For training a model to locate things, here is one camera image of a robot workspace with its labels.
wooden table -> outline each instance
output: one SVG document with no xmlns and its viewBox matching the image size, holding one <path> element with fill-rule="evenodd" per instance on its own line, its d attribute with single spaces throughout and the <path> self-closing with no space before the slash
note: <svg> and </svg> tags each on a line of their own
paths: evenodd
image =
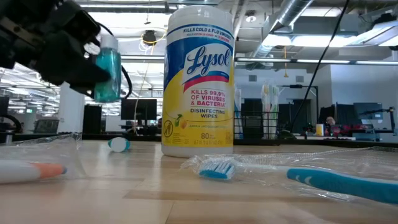
<svg viewBox="0 0 398 224">
<path fill-rule="evenodd" d="M 157 142 L 132 142 L 109 153 L 85 141 L 87 179 L 0 185 L 0 224 L 87 223 L 398 223 L 395 207 L 306 197 L 256 184 L 224 183 L 180 170 Z M 237 153 L 315 152 L 325 146 L 235 147 Z"/>
</svg>

column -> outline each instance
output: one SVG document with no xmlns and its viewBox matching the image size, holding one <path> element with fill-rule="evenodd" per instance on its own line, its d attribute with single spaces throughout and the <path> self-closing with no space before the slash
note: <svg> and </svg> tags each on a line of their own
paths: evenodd
<svg viewBox="0 0 398 224">
<path fill-rule="evenodd" d="M 85 96 L 69 86 L 69 83 L 61 85 L 58 133 L 81 133 L 83 132 Z"/>
<path fill-rule="evenodd" d="M 36 107 L 27 106 L 24 114 L 24 119 L 21 123 L 24 123 L 24 134 L 32 134 L 35 129 L 36 122 Z"/>
</svg>

teal bottle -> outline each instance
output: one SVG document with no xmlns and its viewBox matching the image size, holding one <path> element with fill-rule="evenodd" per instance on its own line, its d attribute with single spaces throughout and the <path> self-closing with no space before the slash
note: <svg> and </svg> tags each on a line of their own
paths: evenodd
<svg viewBox="0 0 398 224">
<path fill-rule="evenodd" d="M 94 100 L 98 103 L 118 101 L 121 91 L 121 56 L 118 52 L 118 40 L 112 35 L 102 36 L 101 51 L 97 56 L 96 64 L 108 71 L 111 78 L 95 85 Z"/>
</svg>

lysol disinfecting wipes container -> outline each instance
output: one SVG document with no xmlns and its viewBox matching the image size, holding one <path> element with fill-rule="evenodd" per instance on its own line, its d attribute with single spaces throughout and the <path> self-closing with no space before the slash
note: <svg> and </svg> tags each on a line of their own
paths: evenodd
<svg viewBox="0 0 398 224">
<path fill-rule="evenodd" d="M 231 14 L 188 6 L 169 20 L 162 151 L 168 156 L 233 152 Z"/>
</svg>

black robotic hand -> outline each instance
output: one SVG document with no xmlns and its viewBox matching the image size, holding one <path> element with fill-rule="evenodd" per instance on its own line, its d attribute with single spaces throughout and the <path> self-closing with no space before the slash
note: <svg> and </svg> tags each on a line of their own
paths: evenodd
<svg viewBox="0 0 398 224">
<path fill-rule="evenodd" d="M 98 45 L 100 29 L 72 0 L 0 0 L 0 67 L 18 62 L 47 82 L 67 82 L 87 95 L 110 77 L 84 57 L 85 44 Z"/>
</svg>

